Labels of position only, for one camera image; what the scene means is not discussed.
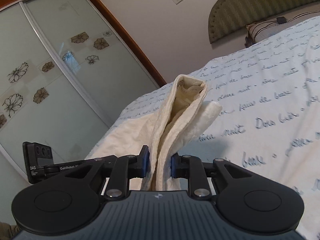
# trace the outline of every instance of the frosted glass panel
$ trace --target frosted glass panel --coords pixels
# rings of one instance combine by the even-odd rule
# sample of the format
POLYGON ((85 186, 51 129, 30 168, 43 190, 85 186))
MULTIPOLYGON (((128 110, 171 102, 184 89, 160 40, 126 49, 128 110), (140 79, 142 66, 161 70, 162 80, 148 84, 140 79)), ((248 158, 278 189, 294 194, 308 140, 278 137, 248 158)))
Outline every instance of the frosted glass panel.
POLYGON ((115 121, 157 87, 86 0, 33 0, 31 14, 66 65, 115 121))
POLYGON ((29 183, 17 173, 11 164, 0 154, 0 221, 15 225, 11 213, 11 203, 29 183))
POLYGON ((0 13, 0 143, 25 171, 24 141, 55 163, 83 159, 108 130, 55 65, 19 5, 0 13))

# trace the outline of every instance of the cream cloth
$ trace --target cream cloth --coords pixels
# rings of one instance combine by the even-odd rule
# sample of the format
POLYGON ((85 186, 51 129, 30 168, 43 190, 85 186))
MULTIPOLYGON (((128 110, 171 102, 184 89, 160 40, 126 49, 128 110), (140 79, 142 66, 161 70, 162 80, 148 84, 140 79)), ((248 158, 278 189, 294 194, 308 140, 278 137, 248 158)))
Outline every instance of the cream cloth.
POLYGON ((130 189, 179 190, 179 180, 170 177, 171 156, 198 138, 222 110, 216 102, 203 102, 207 91, 204 81, 179 75, 157 112, 123 122, 90 158, 138 155, 148 145, 149 172, 143 180, 131 179, 130 189))

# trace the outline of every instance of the wall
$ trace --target wall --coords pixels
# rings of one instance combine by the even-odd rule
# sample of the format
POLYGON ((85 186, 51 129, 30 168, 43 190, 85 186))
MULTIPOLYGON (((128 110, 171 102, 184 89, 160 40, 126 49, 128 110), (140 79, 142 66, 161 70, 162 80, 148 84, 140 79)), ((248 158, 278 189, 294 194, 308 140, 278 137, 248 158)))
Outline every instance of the wall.
POLYGON ((244 38, 211 45, 208 16, 217 0, 101 0, 167 82, 244 48, 244 38))

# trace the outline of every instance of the bed headboard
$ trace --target bed headboard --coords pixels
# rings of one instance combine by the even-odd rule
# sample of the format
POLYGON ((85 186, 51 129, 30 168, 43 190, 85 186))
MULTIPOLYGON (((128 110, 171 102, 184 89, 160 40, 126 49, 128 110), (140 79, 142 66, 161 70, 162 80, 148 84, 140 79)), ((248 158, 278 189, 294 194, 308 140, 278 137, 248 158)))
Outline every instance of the bed headboard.
POLYGON ((319 0, 218 0, 209 15, 210 43, 255 21, 319 0))

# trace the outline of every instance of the black outline flower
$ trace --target black outline flower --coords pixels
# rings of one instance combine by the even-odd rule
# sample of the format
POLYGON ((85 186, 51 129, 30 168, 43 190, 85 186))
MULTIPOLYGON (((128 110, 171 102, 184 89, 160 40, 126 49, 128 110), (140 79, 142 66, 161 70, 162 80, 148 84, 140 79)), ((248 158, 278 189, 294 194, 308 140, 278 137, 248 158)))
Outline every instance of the black outline flower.
POLYGON ((37 93, 33 96, 33 101, 37 104, 41 103, 45 98, 48 97, 48 92, 45 88, 40 88, 37 90, 37 93))
POLYGON ((0 128, 2 127, 2 126, 4 126, 4 124, 7 122, 7 119, 6 119, 6 117, 4 116, 4 114, 1 114, 0 115, 0 128))
POLYGON ((106 31, 103 33, 103 36, 110 37, 112 35, 112 31, 106 31))
POLYGON ((104 38, 97 39, 93 45, 96 49, 104 49, 109 46, 104 38))
POLYGON ((74 56, 73 52, 71 50, 69 50, 66 54, 64 54, 62 56, 62 60, 64 62, 68 61, 69 59, 71 59, 74 56))
POLYGON ((73 43, 82 43, 85 42, 89 38, 89 35, 86 32, 80 33, 71 38, 71 42, 73 43))
POLYGON ((47 62, 46 64, 43 65, 42 71, 43 72, 48 72, 50 69, 54 68, 54 64, 52 61, 47 62))
POLYGON ((88 64, 91 65, 91 64, 94 64, 97 60, 99 60, 99 57, 95 55, 91 55, 86 57, 85 59, 88 61, 88 64))
POLYGON ((15 113, 22 106, 23 97, 19 94, 14 94, 4 100, 2 105, 6 105, 5 111, 9 112, 11 118, 11 112, 15 113))
POLYGON ((28 63, 22 63, 19 68, 12 71, 7 77, 9 77, 10 83, 17 82, 28 70, 28 63))

